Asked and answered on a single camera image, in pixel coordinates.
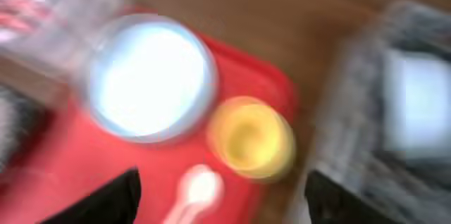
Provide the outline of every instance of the yellow bowl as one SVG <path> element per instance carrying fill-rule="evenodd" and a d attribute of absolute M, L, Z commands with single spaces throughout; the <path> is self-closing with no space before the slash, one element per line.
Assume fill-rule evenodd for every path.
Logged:
<path fill-rule="evenodd" d="M 295 149 L 283 117 L 251 97 L 236 97 L 219 107 L 209 126 L 209 141 L 224 163 L 255 179 L 281 173 Z"/>

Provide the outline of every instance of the plastic spoon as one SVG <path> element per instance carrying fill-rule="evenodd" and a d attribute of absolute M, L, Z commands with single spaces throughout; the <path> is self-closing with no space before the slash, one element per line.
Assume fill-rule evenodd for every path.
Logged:
<path fill-rule="evenodd" d="M 164 224 L 189 224 L 197 215 L 209 208 L 223 189 L 222 179 L 208 166 L 196 165 L 183 175 L 179 194 Z"/>

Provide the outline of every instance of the red item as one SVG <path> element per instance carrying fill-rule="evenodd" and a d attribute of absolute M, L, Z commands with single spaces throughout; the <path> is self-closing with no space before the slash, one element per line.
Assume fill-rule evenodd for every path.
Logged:
<path fill-rule="evenodd" d="M 296 111 L 290 81 L 273 66 L 208 37 L 201 37 L 217 63 L 218 103 L 236 96 L 256 97 L 287 121 Z M 142 197 L 136 223 L 161 223 L 178 193 L 185 171 L 205 163 L 221 174 L 224 193 L 218 206 L 197 223 L 248 223 L 264 186 L 242 178 L 211 152 L 202 123 L 190 135 L 167 144 L 134 144 L 108 134 L 74 99 L 26 158 L 4 174 L 0 222 L 36 223 L 74 204 L 105 182 L 137 166 Z"/>

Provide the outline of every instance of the white liquid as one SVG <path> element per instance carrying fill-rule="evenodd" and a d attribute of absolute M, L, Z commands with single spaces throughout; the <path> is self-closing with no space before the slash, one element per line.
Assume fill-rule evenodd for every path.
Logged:
<path fill-rule="evenodd" d="M 146 23 L 126 30 L 111 49 L 117 59 L 94 79 L 98 112 L 129 136 L 172 126 L 204 87 L 207 64 L 199 47 L 170 27 Z"/>

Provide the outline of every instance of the clear container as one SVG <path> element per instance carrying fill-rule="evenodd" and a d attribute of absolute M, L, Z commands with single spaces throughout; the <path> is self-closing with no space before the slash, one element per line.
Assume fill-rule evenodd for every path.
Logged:
<path fill-rule="evenodd" d="M 0 0 L 0 54 L 52 77 L 86 59 L 91 31 L 127 0 Z"/>

